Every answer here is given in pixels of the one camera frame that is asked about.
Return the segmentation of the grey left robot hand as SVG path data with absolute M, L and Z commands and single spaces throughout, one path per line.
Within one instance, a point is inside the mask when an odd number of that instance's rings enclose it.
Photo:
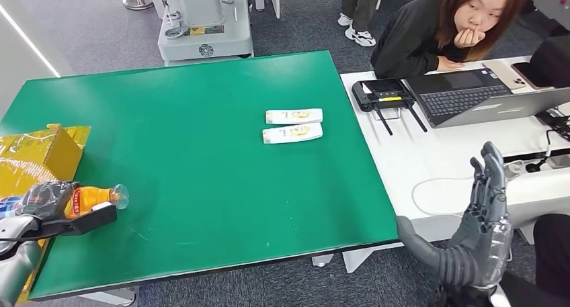
M 63 219 L 64 210 L 78 181 L 47 181 L 31 186 L 15 210 L 16 216 L 32 215 L 44 222 Z

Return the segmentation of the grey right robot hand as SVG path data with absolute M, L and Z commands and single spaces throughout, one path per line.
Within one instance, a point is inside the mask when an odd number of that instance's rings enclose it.
M 470 202 L 447 248 L 427 242 L 407 217 L 396 217 L 399 240 L 446 285 L 492 288 L 505 271 L 512 222 L 507 212 L 503 157 L 490 141 L 483 145 L 481 156 L 483 163 L 470 159 L 475 170 Z

